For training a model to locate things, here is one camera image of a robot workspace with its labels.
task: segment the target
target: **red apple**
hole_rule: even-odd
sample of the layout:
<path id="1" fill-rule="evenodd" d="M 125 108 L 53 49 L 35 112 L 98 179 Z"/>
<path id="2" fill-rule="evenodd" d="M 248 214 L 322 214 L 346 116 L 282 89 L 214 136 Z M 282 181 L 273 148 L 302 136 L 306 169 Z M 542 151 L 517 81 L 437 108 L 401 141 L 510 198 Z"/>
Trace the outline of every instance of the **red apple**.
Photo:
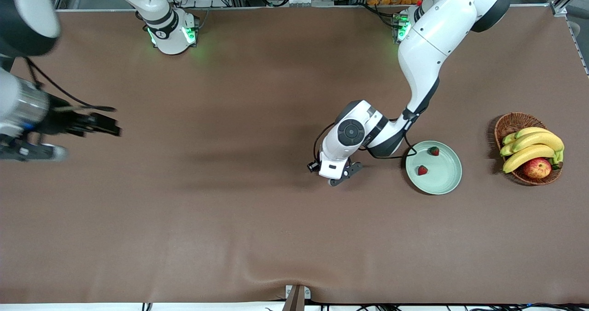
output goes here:
<path id="1" fill-rule="evenodd" d="M 549 176 L 552 166 L 544 158 L 535 158 L 524 164 L 524 174 L 532 179 L 542 179 Z"/>

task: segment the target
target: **wicker basket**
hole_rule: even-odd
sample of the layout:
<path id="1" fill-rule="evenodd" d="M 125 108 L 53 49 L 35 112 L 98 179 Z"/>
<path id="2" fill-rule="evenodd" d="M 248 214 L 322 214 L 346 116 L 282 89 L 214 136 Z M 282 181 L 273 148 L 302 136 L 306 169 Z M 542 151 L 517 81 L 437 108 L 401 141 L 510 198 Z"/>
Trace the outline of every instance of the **wicker basket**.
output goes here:
<path id="1" fill-rule="evenodd" d="M 503 138 L 510 133 L 514 133 L 528 127 L 546 128 L 546 125 L 544 125 L 540 120 L 537 120 L 534 116 L 521 112 L 511 112 L 502 116 L 495 124 L 495 142 L 497 142 L 497 147 L 499 149 L 503 147 Z M 556 179 L 558 179 L 558 177 L 560 177 L 561 173 L 562 169 L 552 170 L 549 176 L 543 179 L 531 179 L 524 174 L 522 167 L 518 167 L 515 171 L 512 172 L 514 177 L 531 185 L 544 185 L 553 183 Z"/>

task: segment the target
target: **robot end effector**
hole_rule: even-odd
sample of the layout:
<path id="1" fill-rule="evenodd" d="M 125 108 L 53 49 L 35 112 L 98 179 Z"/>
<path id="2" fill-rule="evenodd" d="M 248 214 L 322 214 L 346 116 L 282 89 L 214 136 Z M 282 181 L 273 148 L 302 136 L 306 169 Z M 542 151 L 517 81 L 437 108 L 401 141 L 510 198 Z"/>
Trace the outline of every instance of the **robot end effector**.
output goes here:
<path id="1" fill-rule="evenodd" d="M 31 72 L 34 68 L 45 76 L 27 57 L 44 55 L 57 42 L 60 29 L 52 0 L 0 0 L 0 3 L 4 7 L 0 15 L 0 54 L 9 58 L 25 57 Z M 113 110 L 83 105 L 83 109 Z M 79 109 L 42 91 L 40 83 L 33 84 L 0 69 L 0 160 L 65 159 L 67 152 L 62 147 L 41 141 L 30 143 L 32 132 L 71 133 L 82 137 L 87 132 L 104 132 L 120 136 L 116 120 L 97 113 L 80 114 L 76 112 Z"/>

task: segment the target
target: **plate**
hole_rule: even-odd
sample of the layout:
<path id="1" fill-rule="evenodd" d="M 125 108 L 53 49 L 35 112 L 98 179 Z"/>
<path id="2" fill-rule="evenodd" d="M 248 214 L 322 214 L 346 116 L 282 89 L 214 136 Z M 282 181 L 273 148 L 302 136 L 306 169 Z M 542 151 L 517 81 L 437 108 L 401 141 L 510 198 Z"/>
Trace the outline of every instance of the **plate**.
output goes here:
<path id="1" fill-rule="evenodd" d="M 438 147 L 440 155 L 430 154 L 431 147 Z M 405 169 L 415 187 L 432 195 L 447 194 L 456 188 L 462 179 L 462 164 L 454 150 L 437 141 L 423 141 L 413 148 L 417 154 L 406 157 Z M 424 175 L 417 174 L 421 165 L 427 168 Z"/>

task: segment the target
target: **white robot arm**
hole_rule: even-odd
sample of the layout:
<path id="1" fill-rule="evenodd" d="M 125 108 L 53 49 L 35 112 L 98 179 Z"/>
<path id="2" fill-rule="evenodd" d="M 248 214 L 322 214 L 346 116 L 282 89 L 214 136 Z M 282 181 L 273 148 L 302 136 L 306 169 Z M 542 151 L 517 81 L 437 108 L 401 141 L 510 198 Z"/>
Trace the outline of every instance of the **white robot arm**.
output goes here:
<path id="1" fill-rule="evenodd" d="M 410 28 L 399 46 L 399 63 L 411 88 L 411 100 L 396 120 L 389 120 L 366 101 L 348 104 L 323 139 L 311 171 L 330 185 L 351 177 L 361 166 L 351 156 L 364 146 L 376 158 L 391 156 L 427 106 L 439 83 L 439 70 L 470 30 L 481 32 L 497 23 L 509 0 L 425 0 L 406 11 Z"/>
<path id="2" fill-rule="evenodd" d="M 151 35 L 153 44 L 167 55 L 177 55 L 196 44 L 198 19 L 182 9 L 172 8 L 168 0 L 125 0 L 131 4 Z"/>
<path id="3" fill-rule="evenodd" d="M 59 37 L 52 0 L 0 0 L 0 55 L 29 57 L 49 52 Z M 101 114 L 78 114 L 63 99 L 0 68 L 0 160 L 65 159 L 64 148 L 29 142 L 29 133 L 120 134 L 116 121 Z"/>

